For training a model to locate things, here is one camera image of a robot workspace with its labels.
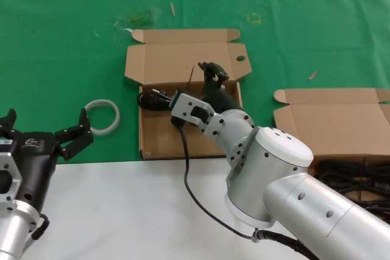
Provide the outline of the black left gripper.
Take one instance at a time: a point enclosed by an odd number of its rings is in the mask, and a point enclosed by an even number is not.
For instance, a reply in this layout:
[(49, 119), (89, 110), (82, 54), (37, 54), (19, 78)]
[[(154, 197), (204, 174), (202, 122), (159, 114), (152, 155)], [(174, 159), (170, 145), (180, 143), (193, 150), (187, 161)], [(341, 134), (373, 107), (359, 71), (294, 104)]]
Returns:
[(90, 120), (86, 109), (82, 108), (76, 126), (59, 130), (54, 135), (51, 132), (16, 130), (16, 118), (13, 108), (1, 118), (1, 144), (16, 143), (12, 155), (22, 176), (16, 199), (40, 212), (58, 157), (69, 161), (93, 143)]

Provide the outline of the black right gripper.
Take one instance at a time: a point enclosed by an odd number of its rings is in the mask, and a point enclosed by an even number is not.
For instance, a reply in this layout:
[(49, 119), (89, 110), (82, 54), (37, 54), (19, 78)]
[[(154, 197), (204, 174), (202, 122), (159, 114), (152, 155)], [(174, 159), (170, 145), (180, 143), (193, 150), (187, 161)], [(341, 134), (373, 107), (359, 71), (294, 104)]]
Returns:
[(239, 103), (222, 87), (223, 83), (229, 79), (224, 68), (213, 62), (198, 63), (198, 66), (205, 73), (200, 100), (210, 104), (217, 113), (232, 109), (240, 110)]

